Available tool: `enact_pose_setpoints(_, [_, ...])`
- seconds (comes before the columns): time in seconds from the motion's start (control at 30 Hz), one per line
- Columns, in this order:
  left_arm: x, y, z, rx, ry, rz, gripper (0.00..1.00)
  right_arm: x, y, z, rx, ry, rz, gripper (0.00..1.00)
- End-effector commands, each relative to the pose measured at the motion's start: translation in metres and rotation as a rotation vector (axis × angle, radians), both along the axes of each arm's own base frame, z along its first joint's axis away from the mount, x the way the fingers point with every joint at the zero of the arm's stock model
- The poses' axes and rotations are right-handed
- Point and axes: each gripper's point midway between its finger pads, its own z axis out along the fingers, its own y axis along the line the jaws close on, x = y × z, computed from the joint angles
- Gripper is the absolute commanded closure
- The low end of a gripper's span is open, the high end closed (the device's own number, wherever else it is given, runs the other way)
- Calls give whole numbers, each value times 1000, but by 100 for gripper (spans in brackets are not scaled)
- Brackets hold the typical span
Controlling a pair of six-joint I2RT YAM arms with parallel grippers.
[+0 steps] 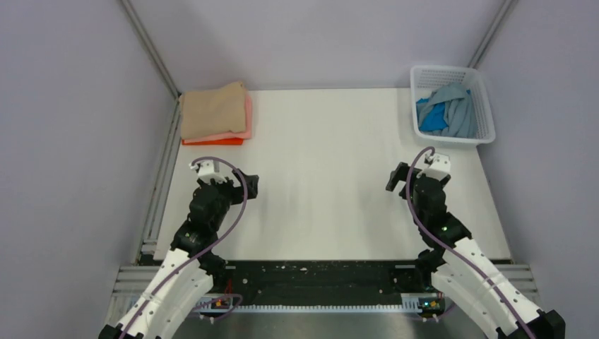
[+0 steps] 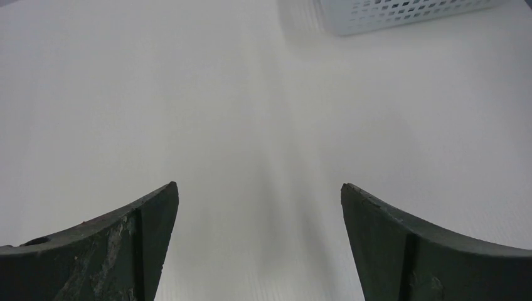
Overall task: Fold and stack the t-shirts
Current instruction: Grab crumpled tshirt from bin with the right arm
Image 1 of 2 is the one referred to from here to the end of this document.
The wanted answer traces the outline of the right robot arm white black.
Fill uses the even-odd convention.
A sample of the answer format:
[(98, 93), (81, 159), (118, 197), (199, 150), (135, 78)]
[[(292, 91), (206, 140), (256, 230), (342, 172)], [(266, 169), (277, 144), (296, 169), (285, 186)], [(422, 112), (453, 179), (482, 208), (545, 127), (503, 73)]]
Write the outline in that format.
[(428, 246), (416, 260), (415, 284), (449, 297), (487, 338), (564, 338), (562, 316), (542, 310), (515, 287), (449, 212), (444, 187), (450, 178), (438, 180), (401, 162), (386, 185), (393, 191), (404, 184), (399, 196)]

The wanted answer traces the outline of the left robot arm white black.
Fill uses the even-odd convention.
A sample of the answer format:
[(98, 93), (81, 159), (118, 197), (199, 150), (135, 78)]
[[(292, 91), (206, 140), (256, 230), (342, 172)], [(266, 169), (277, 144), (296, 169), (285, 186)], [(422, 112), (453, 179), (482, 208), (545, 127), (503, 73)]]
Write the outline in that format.
[(233, 205), (245, 206), (258, 195), (259, 176), (235, 170), (228, 177), (198, 178), (189, 212), (175, 232), (169, 251), (147, 288), (116, 325), (100, 338), (171, 338), (200, 299), (223, 289), (226, 262), (212, 252), (218, 231)]

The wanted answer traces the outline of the grey blue t shirt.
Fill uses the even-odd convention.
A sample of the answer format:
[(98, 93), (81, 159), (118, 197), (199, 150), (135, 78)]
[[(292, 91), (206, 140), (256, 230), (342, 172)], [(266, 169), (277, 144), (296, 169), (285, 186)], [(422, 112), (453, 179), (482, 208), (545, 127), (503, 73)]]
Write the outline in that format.
[(448, 126), (440, 132), (422, 132), (431, 136), (451, 138), (474, 138), (477, 122), (473, 99), (469, 89), (460, 83), (450, 83), (432, 92), (429, 102), (422, 110), (426, 116), (436, 103), (445, 103), (444, 118)]

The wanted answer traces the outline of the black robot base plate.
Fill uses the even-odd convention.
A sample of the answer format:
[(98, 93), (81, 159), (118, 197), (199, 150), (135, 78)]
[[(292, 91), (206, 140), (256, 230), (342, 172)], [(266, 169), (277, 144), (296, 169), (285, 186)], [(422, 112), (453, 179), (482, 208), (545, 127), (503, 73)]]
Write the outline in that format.
[(244, 307), (403, 306), (442, 313), (449, 303), (413, 261), (231, 261), (214, 295), (241, 295)]

